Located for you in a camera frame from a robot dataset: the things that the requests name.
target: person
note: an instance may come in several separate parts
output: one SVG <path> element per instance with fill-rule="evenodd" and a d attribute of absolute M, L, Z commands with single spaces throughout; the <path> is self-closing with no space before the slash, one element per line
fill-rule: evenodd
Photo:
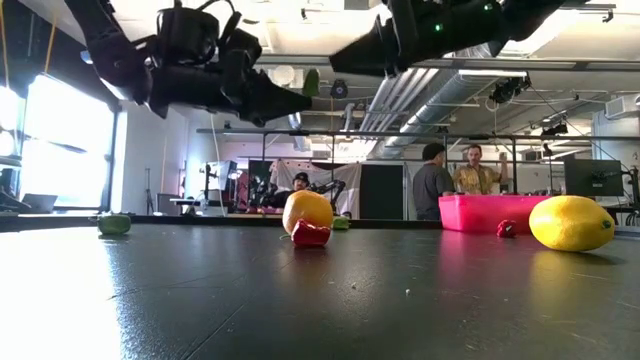
<path fill-rule="evenodd" d="M 444 164 L 445 147 L 432 143 L 422 149 L 422 168 L 413 177 L 413 202 L 418 220 L 440 221 L 440 196 L 451 196 L 455 189 Z"/>
<path fill-rule="evenodd" d="M 469 195 L 487 195 L 491 193 L 494 183 L 507 181 L 507 158 L 501 156 L 500 173 L 490 167 L 480 165 L 482 160 L 482 148 L 473 144 L 467 149 L 466 166 L 456 169 L 453 174 L 453 181 L 458 191 Z"/>
<path fill-rule="evenodd" d="M 276 209 L 282 209 L 287 204 L 289 195 L 293 194 L 296 191 L 306 190 L 309 185 L 311 185 L 311 183 L 309 182 L 309 175 L 307 175 L 307 173 L 305 172 L 299 172 L 293 178 L 293 190 L 281 191 L 275 194 L 269 205 Z"/>

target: window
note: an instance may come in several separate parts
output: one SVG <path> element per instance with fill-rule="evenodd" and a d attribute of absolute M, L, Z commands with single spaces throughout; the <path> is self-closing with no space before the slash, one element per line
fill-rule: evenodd
<path fill-rule="evenodd" d="M 29 86 L 21 193 L 58 195 L 56 207 L 106 207 L 114 115 L 47 76 Z"/>

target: man in gray shirt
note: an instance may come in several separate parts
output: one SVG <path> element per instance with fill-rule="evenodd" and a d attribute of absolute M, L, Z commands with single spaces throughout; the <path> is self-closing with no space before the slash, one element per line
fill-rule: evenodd
<path fill-rule="evenodd" d="M 440 221 L 438 198 L 455 192 L 451 175 L 442 167 L 445 151 L 445 147 L 437 143 L 422 150 L 425 164 L 413 178 L 413 202 L 418 220 Z"/>

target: pink plastic tub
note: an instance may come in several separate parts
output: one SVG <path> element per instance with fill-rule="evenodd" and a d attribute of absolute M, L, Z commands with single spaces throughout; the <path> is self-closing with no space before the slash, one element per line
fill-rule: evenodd
<path fill-rule="evenodd" d="M 503 220 L 516 222 L 517 234 L 530 234 L 529 215 L 548 196 L 456 195 L 439 199 L 446 230 L 495 234 Z"/>

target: red bell pepper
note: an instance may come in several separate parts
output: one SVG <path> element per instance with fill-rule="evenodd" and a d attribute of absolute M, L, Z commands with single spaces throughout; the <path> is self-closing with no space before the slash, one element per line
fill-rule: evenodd
<path fill-rule="evenodd" d="M 291 233 L 291 240 L 294 246 L 324 246 L 331 236 L 331 229 L 328 227 L 314 226 L 304 221 L 298 220 Z"/>
<path fill-rule="evenodd" d="M 516 237 L 516 222 L 512 220 L 504 220 L 498 225 L 498 237 L 514 238 Z"/>

